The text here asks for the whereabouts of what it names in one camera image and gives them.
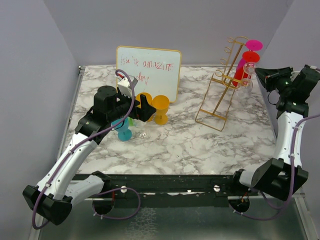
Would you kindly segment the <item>green plastic wine glass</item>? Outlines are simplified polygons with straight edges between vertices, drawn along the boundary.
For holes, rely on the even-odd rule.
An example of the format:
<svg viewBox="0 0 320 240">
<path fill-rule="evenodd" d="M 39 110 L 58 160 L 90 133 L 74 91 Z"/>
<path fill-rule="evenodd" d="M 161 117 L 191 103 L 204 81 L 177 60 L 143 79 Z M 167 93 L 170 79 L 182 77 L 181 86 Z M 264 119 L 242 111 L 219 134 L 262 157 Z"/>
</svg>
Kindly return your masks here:
<svg viewBox="0 0 320 240">
<path fill-rule="evenodd" d="M 135 125 L 134 120 L 130 117 L 128 117 L 128 123 L 130 127 L 133 127 Z"/>
</svg>

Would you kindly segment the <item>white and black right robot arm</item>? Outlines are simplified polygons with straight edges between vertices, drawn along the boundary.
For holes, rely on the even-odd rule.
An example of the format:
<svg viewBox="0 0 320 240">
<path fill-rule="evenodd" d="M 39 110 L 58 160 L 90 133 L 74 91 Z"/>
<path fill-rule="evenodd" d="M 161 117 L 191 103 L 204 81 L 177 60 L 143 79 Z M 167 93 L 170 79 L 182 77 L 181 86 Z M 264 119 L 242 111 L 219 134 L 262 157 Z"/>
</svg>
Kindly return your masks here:
<svg viewBox="0 0 320 240">
<path fill-rule="evenodd" d="M 305 65 L 300 71 L 291 67 L 254 70 L 267 92 L 277 91 L 278 133 L 272 158 L 255 171 L 240 169 L 233 175 L 229 189 L 240 196 L 255 189 L 286 201 L 308 179 L 302 169 L 301 142 L 305 122 L 311 119 L 307 99 L 320 80 L 315 66 Z"/>
</svg>

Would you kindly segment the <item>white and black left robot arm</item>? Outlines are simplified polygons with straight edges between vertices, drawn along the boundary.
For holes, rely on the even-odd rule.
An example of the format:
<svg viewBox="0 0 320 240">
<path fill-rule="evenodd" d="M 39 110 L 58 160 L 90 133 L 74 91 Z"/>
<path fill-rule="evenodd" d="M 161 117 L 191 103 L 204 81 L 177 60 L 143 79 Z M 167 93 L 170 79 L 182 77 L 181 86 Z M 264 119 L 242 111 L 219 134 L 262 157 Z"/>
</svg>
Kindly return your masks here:
<svg viewBox="0 0 320 240">
<path fill-rule="evenodd" d="M 82 117 L 71 141 L 52 169 L 37 185 L 27 185 L 22 192 L 32 210 L 32 220 L 40 215 L 54 225 L 60 225 L 72 208 L 88 197 L 106 197 L 111 190 L 102 173 L 93 173 L 86 179 L 71 184 L 84 160 L 113 128 L 112 123 L 130 117 L 146 122 L 156 109 L 146 97 L 140 100 L 121 94 L 109 85 L 98 88 L 93 106 Z"/>
</svg>

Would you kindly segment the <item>orange plastic wine glass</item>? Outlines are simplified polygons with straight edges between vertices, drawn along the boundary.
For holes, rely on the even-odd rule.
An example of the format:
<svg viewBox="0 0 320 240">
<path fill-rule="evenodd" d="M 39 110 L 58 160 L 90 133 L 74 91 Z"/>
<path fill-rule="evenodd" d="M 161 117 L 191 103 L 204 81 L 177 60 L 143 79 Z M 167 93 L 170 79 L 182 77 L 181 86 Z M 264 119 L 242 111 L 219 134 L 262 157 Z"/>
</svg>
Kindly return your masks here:
<svg viewBox="0 0 320 240">
<path fill-rule="evenodd" d="M 140 101 L 142 95 L 146 96 L 146 99 L 147 99 L 148 104 L 152 106 L 152 100 L 153 100 L 153 99 L 152 99 L 152 96 L 151 96 L 149 93 L 147 93 L 147 92 L 141 92 L 141 93 L 139 93 L 139 94 L 135 97 L 135 99 L 138 100 L 138 101 Z M 151 121 L 153 120 L 153 118 L 154 118 L 154 115 L 152 115 L 152 116 L 148 119 L 147 122 L 151 122 Z"/>
</svg>

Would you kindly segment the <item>blue plastic wine glass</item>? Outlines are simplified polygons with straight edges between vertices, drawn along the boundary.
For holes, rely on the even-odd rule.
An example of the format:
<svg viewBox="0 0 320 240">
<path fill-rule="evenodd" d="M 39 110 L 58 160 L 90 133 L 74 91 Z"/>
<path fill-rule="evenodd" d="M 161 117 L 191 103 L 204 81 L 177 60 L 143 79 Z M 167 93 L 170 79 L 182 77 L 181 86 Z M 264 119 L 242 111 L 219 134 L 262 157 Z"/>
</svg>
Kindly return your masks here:
<svg viewBox="0 0 320 240">
<path fill-rule="evenodd" d="M 120 120 L 116 120 L 111 123 L 112 131 L 117 132 L 118 139 L 122 142 L 126 142 L 131 139 L 132 137 L 132 131 L 129 129 L 129 120 L 125 118 L 125 120 L 120 123 L 119 125 L 115 126 L 117 123 L 119 123 Z"/>
</svg>

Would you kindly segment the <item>yellow plastic wine glass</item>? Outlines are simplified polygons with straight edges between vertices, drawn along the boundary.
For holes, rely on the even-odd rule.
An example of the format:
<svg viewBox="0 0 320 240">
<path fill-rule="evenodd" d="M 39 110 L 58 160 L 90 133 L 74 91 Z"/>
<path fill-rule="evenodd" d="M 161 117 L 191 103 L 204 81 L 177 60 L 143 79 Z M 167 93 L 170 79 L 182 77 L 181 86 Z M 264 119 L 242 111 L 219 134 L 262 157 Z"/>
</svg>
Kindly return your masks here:
<svg viewBox="0 0 320 240">
<path fill-rule="evenodd" d="M 168 122 L 167 112 L 170 100 L 165 95 L 157 95 L 152 100 L 152 106 L 156 109 L 154 121 L 158 125 L 165 125 Z"/>
</svg>

